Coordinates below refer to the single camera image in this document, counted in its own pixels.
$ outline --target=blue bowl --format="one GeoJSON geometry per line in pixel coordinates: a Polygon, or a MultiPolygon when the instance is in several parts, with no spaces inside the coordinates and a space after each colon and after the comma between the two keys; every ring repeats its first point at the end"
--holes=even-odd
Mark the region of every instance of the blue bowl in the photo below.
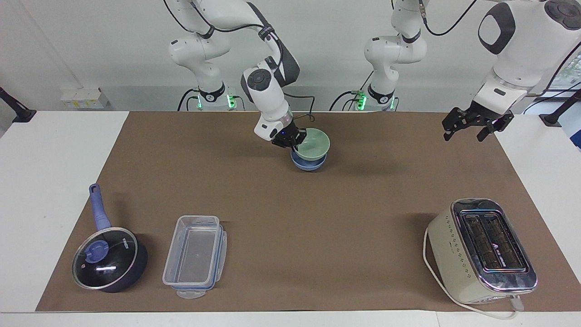
{"type": "Polygon", "coordinates": [[[313,170],[317,170],[320,166],[323,165],[323,163],[327,159],[327,155],[325,154],[321,159],[315,161],[307,161],[299,157],[299,155],[296,152],[291,151],[290,158],[292,159],[292,162],[295,164],[295,166],[297,166],[297,168],[304,170],[306,172],[312,172],[313,170]]]}

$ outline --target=white toaster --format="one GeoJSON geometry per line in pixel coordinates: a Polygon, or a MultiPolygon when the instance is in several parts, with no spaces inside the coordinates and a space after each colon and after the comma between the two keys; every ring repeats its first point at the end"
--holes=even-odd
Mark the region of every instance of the white toaster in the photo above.
{"type": "Polygon", "coordinates": [[[537,276],[502,208],[492,200],[457,200],[428,226],[443,284],[464,304],[534,291],[537,276]]]}

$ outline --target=wall outlet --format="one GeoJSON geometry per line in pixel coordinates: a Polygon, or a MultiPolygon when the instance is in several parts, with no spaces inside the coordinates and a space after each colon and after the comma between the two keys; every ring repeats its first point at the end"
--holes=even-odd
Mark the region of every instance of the wall outlet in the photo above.
{"type": "Polygon", "coordinates": [[[100,88],[63,90],[60,100],[71,109],[104,109],[109,102],[100,88]]]}

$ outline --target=blue pan handle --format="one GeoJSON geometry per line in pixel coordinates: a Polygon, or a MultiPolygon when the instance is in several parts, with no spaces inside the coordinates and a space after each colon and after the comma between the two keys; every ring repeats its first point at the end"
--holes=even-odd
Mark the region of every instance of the blue pan handle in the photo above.
{"type": "Polygon", "coordinates": [[[95,219],[95,226],[97,227],[97,230],[111,227],[109,218],[107,218],[105,209],[103,208],[101,188],[99,188],[98,184],[89,186],[89,199],[91,200],[91,209],[93,209],[93,218],[95,219]]]}

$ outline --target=toaster slot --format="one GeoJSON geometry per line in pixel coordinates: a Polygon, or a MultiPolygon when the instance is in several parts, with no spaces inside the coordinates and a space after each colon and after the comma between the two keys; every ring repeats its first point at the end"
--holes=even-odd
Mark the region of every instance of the toaster slot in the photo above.
{"type": "Polygon", "coordinates": [[[508,226],[495,212],[462,214],[480,263],[486,272],[523,272],[525,260],[508,226]]]}

